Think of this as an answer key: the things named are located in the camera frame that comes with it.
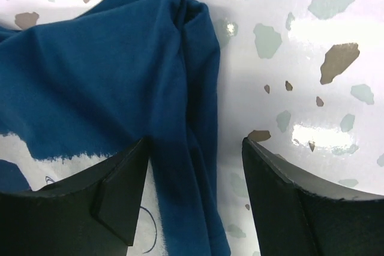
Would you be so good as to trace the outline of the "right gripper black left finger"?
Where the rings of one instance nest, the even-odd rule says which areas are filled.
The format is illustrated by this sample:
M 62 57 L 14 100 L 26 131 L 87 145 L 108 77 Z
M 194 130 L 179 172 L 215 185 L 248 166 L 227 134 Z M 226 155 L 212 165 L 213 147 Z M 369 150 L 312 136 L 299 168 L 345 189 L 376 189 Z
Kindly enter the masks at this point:
M 143 138 L 38 191 L 1 194 L 2 255 L 125 255 L 148 168 Z

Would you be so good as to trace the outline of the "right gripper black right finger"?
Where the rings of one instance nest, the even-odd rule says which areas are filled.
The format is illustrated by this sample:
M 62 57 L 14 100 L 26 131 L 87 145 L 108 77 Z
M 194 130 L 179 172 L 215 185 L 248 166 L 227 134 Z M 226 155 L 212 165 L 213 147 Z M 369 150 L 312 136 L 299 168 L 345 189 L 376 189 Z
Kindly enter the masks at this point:
M 309 173 L 245 138 L 242 162 L 262 255 L 382 255 L 383 197 Z

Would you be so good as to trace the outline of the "blue t shirt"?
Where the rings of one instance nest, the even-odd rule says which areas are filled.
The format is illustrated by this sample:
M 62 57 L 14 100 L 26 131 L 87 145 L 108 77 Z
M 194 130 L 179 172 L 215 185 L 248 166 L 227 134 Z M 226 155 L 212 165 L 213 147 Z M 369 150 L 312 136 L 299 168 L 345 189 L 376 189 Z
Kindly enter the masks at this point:
M 217 208 L 220 46 L 197 0 L 102 0 L 1 29 L 1 194 L 39 189 L 148 141 L 134 240 L 229 255 Z

